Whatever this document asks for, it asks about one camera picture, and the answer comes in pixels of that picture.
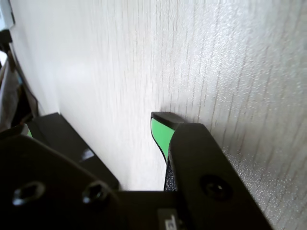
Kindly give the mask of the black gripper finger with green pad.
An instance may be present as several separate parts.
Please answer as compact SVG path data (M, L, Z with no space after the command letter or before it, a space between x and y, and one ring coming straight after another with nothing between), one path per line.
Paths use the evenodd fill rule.
M151 113L151 133L172 170L194 230L269 230L269 222L205 125Z
M17 126L0 134L0 227L124 230L127 225L106 183Z

